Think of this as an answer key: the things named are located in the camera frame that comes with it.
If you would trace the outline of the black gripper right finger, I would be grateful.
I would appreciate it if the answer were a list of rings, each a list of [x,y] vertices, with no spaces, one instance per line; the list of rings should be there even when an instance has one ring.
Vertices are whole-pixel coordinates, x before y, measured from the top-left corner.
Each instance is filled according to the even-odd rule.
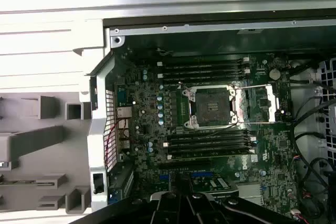
[[[221,203],[193,189],[191,176],[183,175],[183,196],[199,223],[298,223],[298,221],[240,197],[228,197]]]

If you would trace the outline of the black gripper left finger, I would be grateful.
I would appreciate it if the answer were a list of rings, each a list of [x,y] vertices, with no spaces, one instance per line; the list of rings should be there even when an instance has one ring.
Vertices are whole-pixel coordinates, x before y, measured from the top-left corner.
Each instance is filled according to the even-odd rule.
[[[149,202],[129,197],[86,215],[76,223],[178,223],[182,175],[173,175],[170,185],[169,191],[154,193]]]

